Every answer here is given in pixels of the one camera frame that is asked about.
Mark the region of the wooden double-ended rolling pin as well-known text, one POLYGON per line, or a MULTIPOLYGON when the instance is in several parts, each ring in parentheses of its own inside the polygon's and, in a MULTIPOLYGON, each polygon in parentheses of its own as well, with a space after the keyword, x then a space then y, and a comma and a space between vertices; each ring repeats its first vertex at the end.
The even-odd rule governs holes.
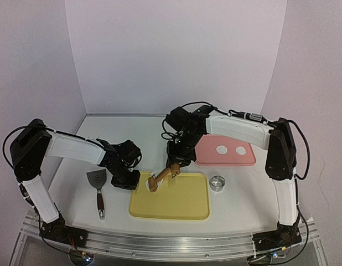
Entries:
POLYGON ((166 167, 161 172, 158 172, 157 174, 151 173, 151 175, 156 175, 157 178, 165 179, 168 176, 171 176, 171 178, 174 178, 180 174, 180 166, 179 164, 175 163, 171 167, 166 167))

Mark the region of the white dough lump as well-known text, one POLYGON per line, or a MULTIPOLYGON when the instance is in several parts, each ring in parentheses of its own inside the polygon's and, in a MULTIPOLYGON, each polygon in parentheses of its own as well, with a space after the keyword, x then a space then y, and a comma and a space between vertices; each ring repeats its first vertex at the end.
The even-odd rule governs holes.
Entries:
POLYGON ((156 175, 151 175, 145 182, 146 189, 150 192, 156 192, 159 186, 163 183, 163 179, 157 178, 156 175))

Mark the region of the yellow plastic tray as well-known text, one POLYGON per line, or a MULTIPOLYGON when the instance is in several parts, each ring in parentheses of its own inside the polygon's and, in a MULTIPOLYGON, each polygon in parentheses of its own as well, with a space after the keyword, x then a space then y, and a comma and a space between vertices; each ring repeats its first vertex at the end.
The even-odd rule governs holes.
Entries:
POLYGON ((201 173, 181 173, 163 180, 156 192, 146 189, 151 175, 142 171, 131 194, 129 213, 135 218, 202 221, 210 215, 208 179, 201 173))

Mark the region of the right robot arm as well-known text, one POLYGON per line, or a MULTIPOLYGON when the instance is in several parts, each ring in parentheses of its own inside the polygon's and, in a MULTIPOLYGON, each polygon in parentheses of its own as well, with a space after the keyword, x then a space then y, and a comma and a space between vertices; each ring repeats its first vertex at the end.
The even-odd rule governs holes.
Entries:
POLYGON ((257 250, 289 247, 301 242, 298 228, 301 215, 298 204, 296 145, 290 124, 280 118, 268 121, 247 112, 220 111, 206 104, 194 111, 185 106, 173 109, 162 122, 173 132, 167 139, 166 166, 202 167, 253 166, 255 156, 265 161, 264 171, 273 182, 278 206, 276 229, 256 233, 257 250))

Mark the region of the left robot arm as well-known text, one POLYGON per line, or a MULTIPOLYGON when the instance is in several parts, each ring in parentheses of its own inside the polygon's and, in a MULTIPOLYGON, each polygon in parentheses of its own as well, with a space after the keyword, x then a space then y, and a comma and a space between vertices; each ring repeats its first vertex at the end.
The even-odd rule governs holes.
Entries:
POLYGON ((47 127, 41 119, 11 131, 3 155, 23 198, 38 215, 39 235, 47 242, 83 248, 89 222, 100 222, 101 196, 86 174, 104 170, 114 189, 134 190, 142 153, 131 140, 110 144, 47 127))

